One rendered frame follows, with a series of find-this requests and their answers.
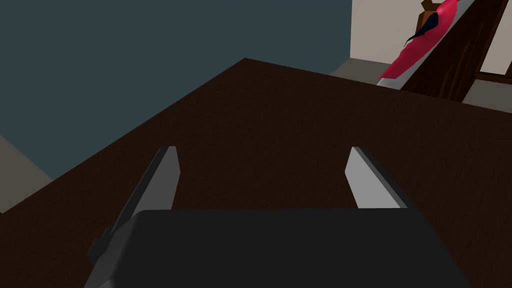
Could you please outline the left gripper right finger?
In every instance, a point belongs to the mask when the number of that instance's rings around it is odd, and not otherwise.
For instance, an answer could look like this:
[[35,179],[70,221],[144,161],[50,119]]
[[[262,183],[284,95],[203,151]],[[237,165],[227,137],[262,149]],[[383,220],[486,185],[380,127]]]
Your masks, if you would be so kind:
[[344,173],[359,209],[408,207],[399,187],[367,149],[351,147]]

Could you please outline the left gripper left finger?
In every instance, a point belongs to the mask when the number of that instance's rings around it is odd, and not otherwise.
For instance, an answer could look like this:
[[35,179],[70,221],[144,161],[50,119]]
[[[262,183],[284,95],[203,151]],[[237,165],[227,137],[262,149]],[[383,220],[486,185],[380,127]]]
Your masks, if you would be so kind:
[[180,165],[176,147],[159,148],[123,207],[112,230],[118,230],[138,212],[170,210],[179,177]]

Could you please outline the dark brown wooden table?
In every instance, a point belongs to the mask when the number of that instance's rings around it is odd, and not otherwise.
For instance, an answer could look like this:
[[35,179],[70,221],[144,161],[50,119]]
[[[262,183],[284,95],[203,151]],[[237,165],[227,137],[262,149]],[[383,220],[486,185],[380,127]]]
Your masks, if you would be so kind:
[[512,114],[242,59],[0,215],[0,288],[83,288],[157,150],[179,209],[355,208],[367,148],[473,288],[512,288]]

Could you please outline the wooden bed with red blanket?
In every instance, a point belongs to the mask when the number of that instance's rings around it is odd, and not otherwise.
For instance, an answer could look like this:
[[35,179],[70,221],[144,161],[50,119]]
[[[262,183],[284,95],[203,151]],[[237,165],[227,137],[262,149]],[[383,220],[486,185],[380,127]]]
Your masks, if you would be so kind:
[[462,102],[475,80],[512,85],[512,60],[504,74],[483,70],[512,0],[421,4],[430,15],[380,76],[379,86]]

